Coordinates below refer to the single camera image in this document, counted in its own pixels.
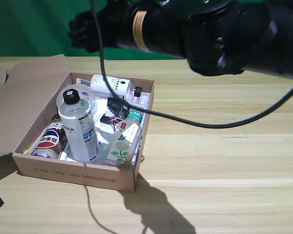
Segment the green backdrop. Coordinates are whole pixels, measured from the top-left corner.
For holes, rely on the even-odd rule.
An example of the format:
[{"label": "green backdrop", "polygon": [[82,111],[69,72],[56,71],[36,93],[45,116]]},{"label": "green backdrop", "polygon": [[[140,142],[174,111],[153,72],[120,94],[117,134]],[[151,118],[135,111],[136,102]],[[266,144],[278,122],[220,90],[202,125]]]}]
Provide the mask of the green backdrop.
[{"label": "green backdrop", "polygon": [[[97,10],[106,5],[96,2]],[[86,10],[88,0],[0,0],[0,56],[97,56],[71,47],[67,36],[68,22]],[[105,49],[105,58],[175,59],[132,49]]]}]

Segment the green bottle cap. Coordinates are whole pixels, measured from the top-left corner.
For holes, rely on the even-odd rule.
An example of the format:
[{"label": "green bottle cap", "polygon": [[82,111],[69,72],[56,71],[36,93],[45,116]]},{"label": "green bottle cap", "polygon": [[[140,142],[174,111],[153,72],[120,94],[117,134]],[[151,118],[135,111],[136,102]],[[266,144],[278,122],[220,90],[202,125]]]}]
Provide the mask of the green bottle cap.
[{"label": "green bottle cap", "polygon": [[135,118],[139,123],[142,121],[142,114],[139,111],[131,110],[127,115],[127,118]]}]

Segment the black bottle cap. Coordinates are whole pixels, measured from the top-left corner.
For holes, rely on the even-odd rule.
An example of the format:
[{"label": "black bottle cap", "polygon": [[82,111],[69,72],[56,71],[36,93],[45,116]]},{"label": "black bottle cap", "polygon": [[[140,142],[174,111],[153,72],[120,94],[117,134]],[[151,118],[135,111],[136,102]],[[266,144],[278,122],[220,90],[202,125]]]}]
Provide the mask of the black bottle cap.
[{"label": "black bottle cap", "polygon": [[68,89],[63,93],[64,102],[67,105],[74,105],[79,102],[80,97],[76,89]]},{"label": "black bottle cap", "polygon": [[134,96],[139,98],[141,96],[141,92],[142,92],[142,88],[139,86],[136,86],[134,91]]}]

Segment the cardboard box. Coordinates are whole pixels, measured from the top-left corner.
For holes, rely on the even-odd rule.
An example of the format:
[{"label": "cardboard box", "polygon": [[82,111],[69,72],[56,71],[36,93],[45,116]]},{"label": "cardboard box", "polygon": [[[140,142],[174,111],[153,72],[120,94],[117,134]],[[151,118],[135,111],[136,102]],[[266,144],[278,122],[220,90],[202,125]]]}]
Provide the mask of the cardboard box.
[{"label": "cardboard box", "polygon": [[[0,156],[10,155],[24,176],[122,191],[135,190],[149,115],[143,128],[135,170],[62,161],[22,154],[57,113],[56,98],[76,78],[91,80],[93,74],[70,72],[63,55],[17,64],[5,82],[0,68]],[[151,93],[152,79],[127,78]]]}]

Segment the black robotic arm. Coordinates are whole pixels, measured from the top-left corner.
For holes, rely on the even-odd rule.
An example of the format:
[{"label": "black robotic arm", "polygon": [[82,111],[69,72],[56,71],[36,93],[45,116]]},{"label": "black robotic arm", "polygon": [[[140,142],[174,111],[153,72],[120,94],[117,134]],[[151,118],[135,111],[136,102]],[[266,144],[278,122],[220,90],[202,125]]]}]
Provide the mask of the black robotic arm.
[{"label": "black robotic arm", "polygon": [[[250,70],[293,79],[293,0],[109,0],[98,21],[104,47],[187,59],[204,76]],[[73,46],[99,50],[90,11],[69,26]]]}]

